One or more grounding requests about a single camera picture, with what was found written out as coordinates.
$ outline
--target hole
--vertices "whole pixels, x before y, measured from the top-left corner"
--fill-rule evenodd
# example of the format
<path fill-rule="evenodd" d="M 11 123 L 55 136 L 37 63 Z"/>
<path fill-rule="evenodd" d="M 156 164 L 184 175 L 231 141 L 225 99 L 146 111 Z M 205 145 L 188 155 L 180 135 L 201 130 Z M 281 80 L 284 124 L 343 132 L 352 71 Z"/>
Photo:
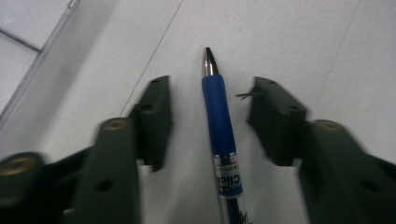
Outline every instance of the hole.
<path fill-rule="evenodd" d="M 117 129 L 121 129 L 126 125 L 126 122 L 121 119 L 111 120 L 104 125 L 105 130 L 113 131 Z"/>
<path fill-rule="evenodd" d="M 9 169 L 21 169 L 25 163 L 26 161 L 14 161 L 9 165 Z"/>
<path fill-rule="evenodd" d="M 144 108 L 144 109 L 151 109 L 151 108 L 152 108 L 152 105 L 143 105 L 143 108 Z"/>
<path fill-rule="evenodd" d="M 376 183 L 374 183 L 373 181 L 370 181 L 370 180 L 361 181 L 361 186 L 364 189 L 367 189 L 367 190 L 369 190 L 371 192 L 375 192 L 375 193 L 382 191 L 381 188 Z"/>
<path fill-rule="evenodd" d="M 99 192 L 105 192 L 113 188 L 113 181 L 110 179 L 102 180 L 96 185 L 96 190 Z"/>
<path fill-rule="evenodd" d="M 113 122 L 110 124 L 110 126 L 113 128 L 118 128 L 118 127 L 120 127 L 120 124 L 118 122 Z"/>
<path fill-rule="evenodd" d="M 292 109 L 292 110 L 298 110 L 298 106 L 295 106 L 295 105 L 289 105 L 289 109 Z"/>
<path fill-rule="evenodd" d="M 327 120 L 320 120 L 317 122 L 317 125 L 320 128 L 331 132 L 341 132 L 343 130 L 343 128 L 339 124 Z"/>

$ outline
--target ballpoint pen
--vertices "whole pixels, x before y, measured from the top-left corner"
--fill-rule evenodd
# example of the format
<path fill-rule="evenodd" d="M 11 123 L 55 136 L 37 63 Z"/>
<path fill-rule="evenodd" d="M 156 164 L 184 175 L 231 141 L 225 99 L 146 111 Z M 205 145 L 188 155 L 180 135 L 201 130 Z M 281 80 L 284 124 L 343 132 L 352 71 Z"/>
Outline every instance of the ballpoint pen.
<path fill-rule="evenodd" d="M 223 220 L 248 224 L 224 80 L 210 48 L 204 49 L 202 89 Z"/>

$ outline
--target pen barrel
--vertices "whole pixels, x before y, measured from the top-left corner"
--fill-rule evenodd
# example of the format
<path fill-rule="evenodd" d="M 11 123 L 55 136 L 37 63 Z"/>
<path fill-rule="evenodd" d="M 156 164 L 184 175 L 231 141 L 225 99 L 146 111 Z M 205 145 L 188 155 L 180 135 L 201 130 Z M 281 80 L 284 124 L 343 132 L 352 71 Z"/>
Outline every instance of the pen barrel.
<path fill-rule="evenodd" d="M 222 76 L 204 77 L 202 89 L 223 221 L 227 224 L 248 224 L 233 126 Z"/>
<path fill-rule="evenodd" d="M 233 126 L 228 112 L 224 80 L 221 75 L 204 77 L 202 89 L 205 98 L 210 144 L 213 155 L 236 151 Z"/>
<path fill-rule="evenodd" d="M 214 155 L 213 162 L 224 223 L 248 224 L 236 153 Z"/>

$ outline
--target blue pen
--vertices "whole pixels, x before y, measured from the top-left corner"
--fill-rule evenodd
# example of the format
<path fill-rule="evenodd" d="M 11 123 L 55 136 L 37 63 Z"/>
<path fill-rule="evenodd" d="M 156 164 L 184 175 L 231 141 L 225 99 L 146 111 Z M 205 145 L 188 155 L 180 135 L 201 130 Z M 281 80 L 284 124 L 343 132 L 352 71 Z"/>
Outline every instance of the blue pen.
<path fill-rule="evenodd" d="M 204 49 L 203 75 L 202 89 L 222 217 L 226 223 L 248 224 L 224 80 L 210 48 Z"/>

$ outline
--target brass screw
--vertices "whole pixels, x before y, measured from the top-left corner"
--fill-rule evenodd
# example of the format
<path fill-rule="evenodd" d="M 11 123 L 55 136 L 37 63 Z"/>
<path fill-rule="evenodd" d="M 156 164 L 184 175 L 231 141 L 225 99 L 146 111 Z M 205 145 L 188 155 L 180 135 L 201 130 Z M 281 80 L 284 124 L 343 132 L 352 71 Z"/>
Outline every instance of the brass screw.
<path fill-rule="evenodd" d="M 343 127 L 341 127 L 341 125 L 327 120 L 320 120 L 318 121 L 317 125 L 320 128 L 331 132 L 341 132 L 343 130 Z"/>
<path fill-rule="evenodd" d="M 122 119 L 115 119 L 105 123 L 103 129 L 108 131 L 118 130 L 125 127 L 126 122 Z"/>
<path fill-rule="evenodd" d="M 35 158 L 17 158 L 0 166 L 0 175 L 17 175 L 29 170 L 35 165 Z"/>

